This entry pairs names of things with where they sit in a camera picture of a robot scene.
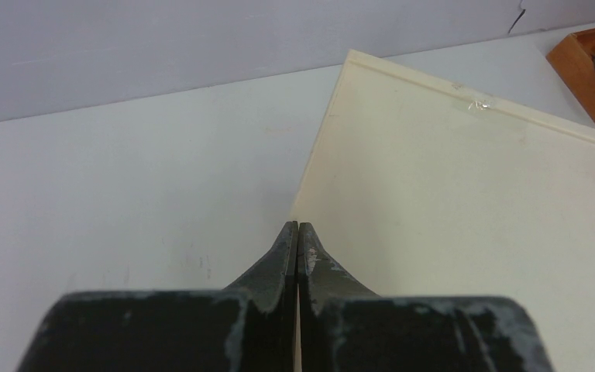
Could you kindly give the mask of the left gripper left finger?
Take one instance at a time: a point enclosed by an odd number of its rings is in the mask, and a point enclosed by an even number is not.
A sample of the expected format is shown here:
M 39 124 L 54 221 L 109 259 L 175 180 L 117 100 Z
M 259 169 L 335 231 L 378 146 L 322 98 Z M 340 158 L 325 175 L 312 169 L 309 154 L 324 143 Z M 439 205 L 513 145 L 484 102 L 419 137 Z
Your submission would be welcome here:
M 298 224 L 219 290 L 78 291 L 41 321 L 21 371 L 291 371 Z

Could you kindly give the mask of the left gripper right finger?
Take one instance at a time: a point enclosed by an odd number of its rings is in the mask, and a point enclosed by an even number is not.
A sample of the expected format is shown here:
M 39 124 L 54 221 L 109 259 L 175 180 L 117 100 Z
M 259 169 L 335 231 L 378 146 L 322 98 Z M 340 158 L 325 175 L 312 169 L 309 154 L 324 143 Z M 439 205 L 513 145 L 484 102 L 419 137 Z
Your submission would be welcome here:
M 496 296 L 382 297 L 299 225 L 301 367 L 305 371 L 550 371 L 538 330 Z

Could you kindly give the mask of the cream drawer organizer cabinet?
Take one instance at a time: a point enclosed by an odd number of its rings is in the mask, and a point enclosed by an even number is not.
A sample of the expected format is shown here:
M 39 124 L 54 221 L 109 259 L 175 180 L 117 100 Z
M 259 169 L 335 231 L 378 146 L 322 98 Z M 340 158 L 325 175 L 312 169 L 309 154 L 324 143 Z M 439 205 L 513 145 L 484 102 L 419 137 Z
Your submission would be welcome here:
M 595 129 L 348 53 L 291 208 L 381 295 L 499 295 L 595 371 Z

